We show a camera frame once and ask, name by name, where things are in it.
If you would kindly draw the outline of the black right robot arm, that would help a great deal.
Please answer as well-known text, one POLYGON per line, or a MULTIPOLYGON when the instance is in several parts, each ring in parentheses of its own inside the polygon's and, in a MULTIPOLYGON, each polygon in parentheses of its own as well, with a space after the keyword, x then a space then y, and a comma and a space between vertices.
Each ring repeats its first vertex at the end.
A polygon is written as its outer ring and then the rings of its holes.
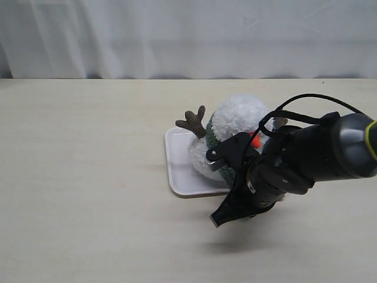
POLYGON ((329 113, 309 127, 283 126, 262 151, 240 132, 206 153, 213 170, 229 167, 230 191, 210 215, 215 226, 271 210, 284 195, 304 195, 317 182, 376 175, 376 121, 361 113, 329 113))

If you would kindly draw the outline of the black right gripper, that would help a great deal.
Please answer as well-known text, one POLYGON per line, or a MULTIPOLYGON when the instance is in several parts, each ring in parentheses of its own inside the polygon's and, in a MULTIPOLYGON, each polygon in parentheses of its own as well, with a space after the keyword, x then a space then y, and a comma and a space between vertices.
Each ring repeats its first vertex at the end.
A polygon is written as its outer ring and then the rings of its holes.
POLYGON ((246 159, 230 168, 232 188, 210 215, 216 228, 266 213, 286 194, 304 195, 315 184, 315 167, 301 160, 246 159))

